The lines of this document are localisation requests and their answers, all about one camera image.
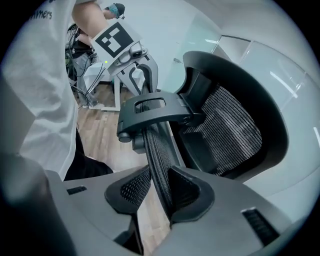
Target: mesh backrest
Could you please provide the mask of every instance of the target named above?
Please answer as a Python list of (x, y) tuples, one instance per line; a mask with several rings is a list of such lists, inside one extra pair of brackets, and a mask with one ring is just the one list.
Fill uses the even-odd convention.
[[(142, 93), (149, 93), (147, 86), (142, 88)], [(155, 102), (153, 101), (143, 102), (141, 111), (153, 109), (154, 103)], [(168, 146), (166, 138), (161, 136), (157, 124), (146, 127), (143, 131), (143, 135), (150, 171), (153, 173), (156, 188), (160, 188), (158, 193), (161, 193), (161, 201), (165, 201), (168, 214), (173, 206), (168, 177), (168, 170), (173, 165), (168, 154), (170, 147)]]
[(144, 171), (121, 187), (121, 196), (139, 207), (149, 191), (150, 180), (150, 172)]
[(202, 134), (217, 162), (216, 175), (231, 171), (260, 150), (262, 138), (254, 120), (225, 88), (218, 85), (202, 110), (205, 121), (185, 133)]

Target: white wall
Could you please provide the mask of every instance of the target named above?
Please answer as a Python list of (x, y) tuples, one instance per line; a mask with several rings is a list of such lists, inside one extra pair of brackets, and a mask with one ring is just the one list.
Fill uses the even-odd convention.
[[(183, 0), (119, 0), (124, 4), (124, 21), (142, 36), (159, 68), (158, 88), (162, 88), (174, 56), (199, 12)], [(103, 1), (106, 7), (110, 1)]]
[(237, 39), (234, 37), (222, 36), (218, 47), (214, 50), (215, 51), (221, 48), (224, 53), (228, 56), (228, 59), (234, 63), (239, 63), (241, 58), (243, 57), (246, 49), (248, 48), (250, 42)]
[(310, 213), (320, 191), (320, 88), (292, 60), (258, 42), (239, 66), (272, 95), (289, 137), (284, 159), (245, 184), (295, 222)]
[(257, 41), (279, 51), (297, 63), (320, 86), (320, 66), (308, 41), (273, 1), (186, 1), (212, 19), (223, 35)]

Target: person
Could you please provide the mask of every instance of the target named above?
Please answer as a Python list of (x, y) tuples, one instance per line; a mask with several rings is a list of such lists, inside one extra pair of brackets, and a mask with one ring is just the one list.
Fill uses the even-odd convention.
[[(121, 3), (114, 3), (104, 10), (102, 13), (107, 20), (111, 19), (118, 19), (121, 15), (125, 12), (125, 6)], [(72, 45), (73, 51), (72, 59), (74, 61), (74, 68), (77, 74), (77, 88), (80, 89), (82, 92), (87, 92), (87, 87), (85, 84), (84, 74), (86, 73), (87, 69), (93, 64), (93, 60), (91, 56), (93, 56), (92, 49), (91, 49), (91, 40), (92, 38), (88, 36), (85, 32), (81, 29), (78, 31), (78, 37), (75, 40), (74, 44)], [(98, 103), (97, 99), (95, 98), (93, 93), (88, 93), (84, 96), (83, 93), (78, 92), (78, 96), (80, 99), (80, 103), (83, 108), (89, 107), (92, 110), (100, 110), (104, 107), (103, 104)]]
[(5, 83), (34, 115), (18, 153), (62, 180), (112, 173), (105, 163), (85, 156), (76, 129), (78, 105), (63, 51), (71, 14), (91, 38), (108, 27), (95, 1), (47, 0), (23, 25), (1, 63)]

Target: cable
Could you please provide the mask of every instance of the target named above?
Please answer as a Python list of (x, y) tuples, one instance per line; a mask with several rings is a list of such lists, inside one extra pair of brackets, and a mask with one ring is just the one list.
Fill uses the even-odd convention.
[(83, 90), (79, 89), (78, 87), (72, 85), (70, 82), (69, 82), (69, 84), (70, 84), (73, 88), (75, 88), (75, 90), (76, 90), (78, 93), (82, 94), (82, 95), (85, 97), (85, 99), (86, 99), (86, 105), (88, 106), (88, 105), (89, 105), (89, 99), (88, 99), (87, 95), (85, 94), (85, 92), (84, 92)]
[(88, 60), (90, 60), (90, 57), (88, 57), (88, 58), (86, 59), (85, 64), (84, 64), (84, 68), (81, 68), (81, 67), (76, 63), (76, 64), (79, 66), (79, 68), (83, 70), (83, 72), (82, 72), (81, 75), (76, 74), (76, 77), (77, 77), (77, 78), (80, 78), (80, 77), (82, 77), (82, 76), (85, 74), (86, 70), (88, 69), (88, 68), (86, 68)]
[[(72, 59), (72, 63), (74, 63), (74, 64), (77, 64), (77, 63), (75, 62), (75, 59), (74, 59), (74, 57), (72, 56), (71, 40), (73, 40), (73, 43), (72, 43), (72, 44), (74, 44), (75, 36), (76, 36), (76, 33), (77, 33), (78, 29), (79, 29), (79, 28), (74, 29), (73, 34), (72, 34), (71, 37), (69, 38), (69, 44), (68, 44), (69, 54), (70, 54), (70, 57), (71, 57), (71, 59)], [(82, 68), (82, 67), (79, 66), (79, 68), (80, 68), (81, 70), (86, 70), (86, 66), (85, 66), (84, 68)]]
[(106, 68), (104, 68), (104, 70), (101, 72), (102, 68), (103, 68), (103, 64), (101, 64), (101, 68), (100, 71), (98, 73), (98, 75), (96, 76), (96, 78), (94, 79), (93, 83), (90, 85), (89, 89), (86, 91), (85, 95), (87, 95), (93, 88), (93, 86), (95, 85), (95, 83), (97, 82), (97, 80), (102, 76), (103, 72), (106, 70)]

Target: black pants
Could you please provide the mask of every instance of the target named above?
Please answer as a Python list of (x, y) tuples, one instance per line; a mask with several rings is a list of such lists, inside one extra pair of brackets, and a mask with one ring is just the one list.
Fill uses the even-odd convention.
[(75, 134), (74, 159), (66, 173), (64, 180), (78, 180), (112, 173), (113, 171), (104, 162), (99, 162), (97, 160), (85, 156), (84, 147), (82, 145), (81, 138), (77, 130)]

